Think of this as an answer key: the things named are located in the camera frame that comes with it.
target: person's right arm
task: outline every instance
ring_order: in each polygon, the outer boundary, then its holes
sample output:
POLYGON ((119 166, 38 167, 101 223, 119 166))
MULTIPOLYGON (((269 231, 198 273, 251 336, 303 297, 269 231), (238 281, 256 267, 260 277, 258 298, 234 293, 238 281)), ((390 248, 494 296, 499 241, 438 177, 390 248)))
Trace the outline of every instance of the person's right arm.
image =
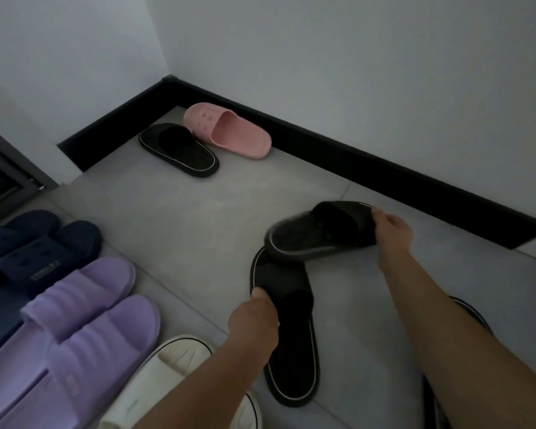
POLYGON ((403 220, 378 208, 373 217, 379 267, 453 428, 536 429, 536 374, 437 286, 403 220))

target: pink slipper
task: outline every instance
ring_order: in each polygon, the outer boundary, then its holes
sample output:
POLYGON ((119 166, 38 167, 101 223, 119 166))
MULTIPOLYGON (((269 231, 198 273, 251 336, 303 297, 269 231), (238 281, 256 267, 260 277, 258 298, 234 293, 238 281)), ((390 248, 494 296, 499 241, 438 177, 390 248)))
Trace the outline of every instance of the pink slipper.
POLYGON ((272 139, 264 129, 237 116, 234 111, 207 102, 191 106, 183 123, 194 136, 252 159, 264 158, 272 147, 272 139))

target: wall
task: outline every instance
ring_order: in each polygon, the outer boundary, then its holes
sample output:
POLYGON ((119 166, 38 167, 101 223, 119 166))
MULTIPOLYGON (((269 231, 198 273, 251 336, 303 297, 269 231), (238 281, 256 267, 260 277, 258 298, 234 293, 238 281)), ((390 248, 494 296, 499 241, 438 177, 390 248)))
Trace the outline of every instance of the wall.
POLYGON ((168 73, 144 0, 0 0, 0 134, 58 183, 55 144, 168 73))
POLYGON ((147 0, 171 72, 536 216, 536 0, 147 0))

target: person's left hand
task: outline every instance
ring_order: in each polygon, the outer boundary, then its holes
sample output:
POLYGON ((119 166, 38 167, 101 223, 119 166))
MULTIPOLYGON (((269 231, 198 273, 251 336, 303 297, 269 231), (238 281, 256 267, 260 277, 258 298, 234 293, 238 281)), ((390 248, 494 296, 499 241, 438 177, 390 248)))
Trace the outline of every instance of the person's left hand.
POLYGON ((254 288, 250 301, 229 318, 230 340, 258 352, 266 364, 278 345, 278 313, 264 289, 254 288))

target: ribbed purple strap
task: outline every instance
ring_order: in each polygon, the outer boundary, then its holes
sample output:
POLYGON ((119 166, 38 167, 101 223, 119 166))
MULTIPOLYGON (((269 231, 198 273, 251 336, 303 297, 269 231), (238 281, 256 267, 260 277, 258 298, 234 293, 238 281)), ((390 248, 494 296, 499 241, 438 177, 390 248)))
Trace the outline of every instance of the ribbed purple strap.
POLYGON ((76 270, 36 296, 21 309, 21 314, 60 342, 113 303, 112 292, 76 270))
POLYGON ((83 421, 113 398, 109 392, 127 381, 143 356, 104 313, 51 348, 47 366, 83 421))

